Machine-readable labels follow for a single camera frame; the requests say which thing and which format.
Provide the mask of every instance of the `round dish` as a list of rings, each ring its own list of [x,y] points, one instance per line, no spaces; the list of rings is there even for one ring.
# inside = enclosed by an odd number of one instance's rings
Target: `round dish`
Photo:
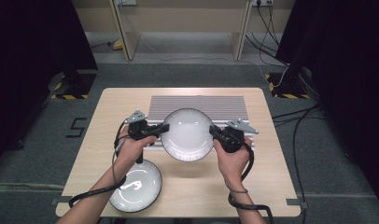
[[[209,133],[213,122],[197,109],[178,109],[163,124],[169,124],[169,132],[161,134],[161,143],[179,161],[200,160],[213,147],[213,136]]]
[[[135,163],[126,175],[125,183],[110,198],[111,204],[122,212],[139,212],[158,198],[162,187],[161,172],[151,161]]]

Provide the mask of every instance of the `table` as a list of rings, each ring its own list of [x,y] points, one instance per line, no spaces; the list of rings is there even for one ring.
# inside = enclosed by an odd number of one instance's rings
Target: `table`
[[[88,191],[111,166],[113,142],[119,125],[135,109],[145,114],[155,95],[243,96],[252,126],[255,162],[244,183],[254,203],[271,207],[275,217],[296,217],[301,208],[288,205],[297,199],[273,121],[261,89],[258,88],[113,88],[105,89],[94,111],[77,159],[63,190],[63,196]],[[146,210],[122,213],[110,203],[102,217],[237,217],[227,201],[228,189],[218,170],[212,150],[195,162],[177,161],[164,150],[145,150],[144,158],[161,171],[159,198]],[[56,214],[64,215],[67,203],[58,203]]]

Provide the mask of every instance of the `human hand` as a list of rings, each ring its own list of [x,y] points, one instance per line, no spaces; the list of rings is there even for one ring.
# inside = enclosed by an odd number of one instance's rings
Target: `human hand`
[[[119,139],[124,137],[125,142],[119,149],[117,161],[126,161],[130,164],[134,164],[134,162],[139,158],[140,154],[142,153],[143,148],[148,144],[154,143],[157,140],[157,137],[152,135],[136,141],[129,137],[128,131],[129,126],[125,126],[122,132],[119,134]]]
[[[245,137],[245,142],[251,146],[251,140]],[[234,153],[227,153],[218,140],[213,141],[213,145],[218,154],[218,169],[231,189],[241,190],[242,173],[246,168],[249,155],[245,147],[241,147]]]

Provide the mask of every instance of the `white bowl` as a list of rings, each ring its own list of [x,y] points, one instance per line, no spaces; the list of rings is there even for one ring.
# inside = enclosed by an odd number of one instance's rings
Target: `white bowl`
[[[157,200],[162,187],[161,172],[151,161],[135,164],[126,175],[125,183],[110,198],[111,204],[122,212],[138,212]]]
[[[163,124],[169,124],[169,131],[161,134],[161,143],[166,152],[179,161],[200,160],[213,147],[213,136],[209,133],[213,122],[202,111],[178,109]]]

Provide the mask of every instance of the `electrical socket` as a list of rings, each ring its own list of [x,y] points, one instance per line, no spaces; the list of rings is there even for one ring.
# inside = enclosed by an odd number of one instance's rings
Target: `electrical socket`
[[[274,5],[274,0],[261,0],[261,5],[260,7],[268,7],[268,6],[273,6]],[[253,6],[257,6],[257,0],[253,1]]]
[[[116,4],[119,6],[136,6],[136,0],[115,0]]]

